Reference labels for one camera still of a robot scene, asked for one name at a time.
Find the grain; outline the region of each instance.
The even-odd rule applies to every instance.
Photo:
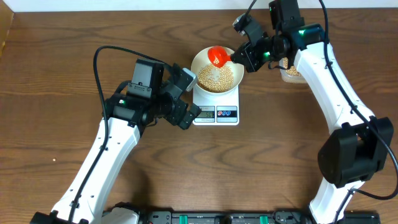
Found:
[[[287,68],[287,58],[284,58],[284,68]],[[289,70],[285,70],[286,73],[293,76],[301,76],[301,73],[296,70],[296,67],[291,66]]]
[[[218,65],[219,62],[220,62],[220,61],[218,60],[218,58],[215,58],[214,61],[213,61],[213,64]]]
[[[233,82],[234,75],[232,69],[226,65],[217,68],[213,64],[209,64],[202,68],[198,74],[198,85],[204,90],[213,93],[228,91],[232,87]]]

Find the wood grain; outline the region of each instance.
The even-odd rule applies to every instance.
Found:
[[[205,47],[235,49],[231,27],[243,11],[18,13],[0,63],[0,223],[27,223],[48,213],[71,184],[98,130],[101,106],[92,59],[100,45],[134,49],[189,67]],[[272,32],[269,14],[253,16]],[[323,24],[321,10],[302,11]],[[398,126],[398,9],[331,9],[331,42],[361,99]],[[105,97],[130,79],[135,57],[104,50],[99,75]],[[146,130],[116,179],[107,206],[132,202],[175,210],[304,208],[321,173],[319,148],[328,129],[306,85],[277,70],[246,74],[237,127],[182,131],[161,121]],[[191,94],[185,96],[192,100]],[[398,136],[392,148],[397,152]],[[387,195],[390,160],[363,189]],[[377,210],[395,223],[398,200],[355,195],[348,210]]]
[[[2,49],[6,44],[9,29],[11,27],[12,18],[14,13],[8,6],[0,0],[0,58],[2,55]]]

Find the green connector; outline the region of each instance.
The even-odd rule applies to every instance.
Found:
[[[268,224],[268,216],[260,216],[260,224]]]
[[[188,224],[188,215],[180,215],[180,224]]]

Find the red spoon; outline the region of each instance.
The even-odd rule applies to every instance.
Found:
[[[209,51],[207,51],[207,56],[209,57],[210,62],[217,68],[221,68],[226,62],[231,61],[231,56],[229,56],[225,49],[220,46],[210,48]]]

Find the white bowl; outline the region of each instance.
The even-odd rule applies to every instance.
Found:
[[[195,58],[192,61],[191,65],[191,71],[195,73],[196,75],[199,75],[199,72],[201,69],[206,67],[207,65],[211,64],[208,56],[207,56],[207,51],[212,47],[208,47],[206,49],[203,49],[201,52],[199,52]],[[228,55],[231,55],[234,53],[233,50],[223,47]],[[225,63],[224,66],[229,66],[233,72],[234,76],[234,82],[231,85],[231,88],[228,91],[224,91],[221,93],[213,93],[207,90],[204,90],[202,87],[200,87],[198,84],[195,85],[195,89],[199,90],[201,94],[207,94],[207,95],[212,95],[212,96],[221,96],[221,95],[226,95],[230,92],[232,92],[242,81],[243,79],[243,74],[244,74],[244,66],[238,63],[233,63],[233,62],[227,62]]]

